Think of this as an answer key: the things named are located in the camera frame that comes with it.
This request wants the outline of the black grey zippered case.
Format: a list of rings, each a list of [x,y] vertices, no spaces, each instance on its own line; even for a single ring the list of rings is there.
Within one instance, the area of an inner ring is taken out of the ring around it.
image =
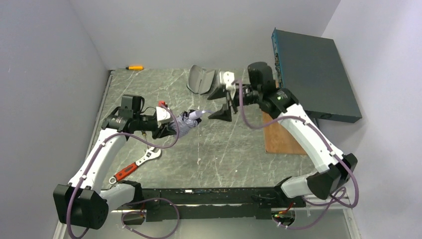
[[[215,69],[205,69],[198,65],[190,68],[187,88],[194,94],[204,95],[211,90]]]

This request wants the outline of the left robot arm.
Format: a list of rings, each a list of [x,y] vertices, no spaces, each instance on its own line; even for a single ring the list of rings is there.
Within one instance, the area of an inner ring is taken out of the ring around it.
[[[174,135],[179,139],[180,123],[164,103],[153,115],[141,113],[145,99],[123,95],[121,104],[106,117],[98,140],[77,173],[67,184],[59,184],[53,192],[59,221],[70,226],[100,229],[109,212],[144,199],[140,183],[123,181],[110,192],[102,193],[102,183],[117,153],[136,131],[150,131],[153,138]]]

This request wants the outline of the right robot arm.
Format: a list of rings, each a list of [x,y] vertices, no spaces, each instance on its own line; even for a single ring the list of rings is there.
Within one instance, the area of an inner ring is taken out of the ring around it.
[[[323,135],[290,90],[276,86],[267,63],[252,63],[247,72],[248,84],[237,80],[231,71],[219,74],[217,88],[209,100],[225,98],[226,103],[209,118],[231,121],[233,113],[240,113],[248,127],[258,129],[248,122],[244,113],[245,106],[258,105],[272,118],[262,127],[278,123],[289,132],[311,159],[315,172],[281,181],[275,189],[282,197],[315,195],[325,200],[348,181],[352,181],[358,197],[358,184],[353,175],[357,158],[352,153],[344,154]]]

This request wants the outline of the lilac folding umbrella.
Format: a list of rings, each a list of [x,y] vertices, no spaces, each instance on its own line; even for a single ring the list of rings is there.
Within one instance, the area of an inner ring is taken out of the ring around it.
[[[188,132],[197,127],[202,121],[201,117],[204,114],[213,114],[212,111],[207,110],[189,110],[182,112],[176,117],[176,122],[171,122],[169,128],[178,132],[180,137],[185,136]]]

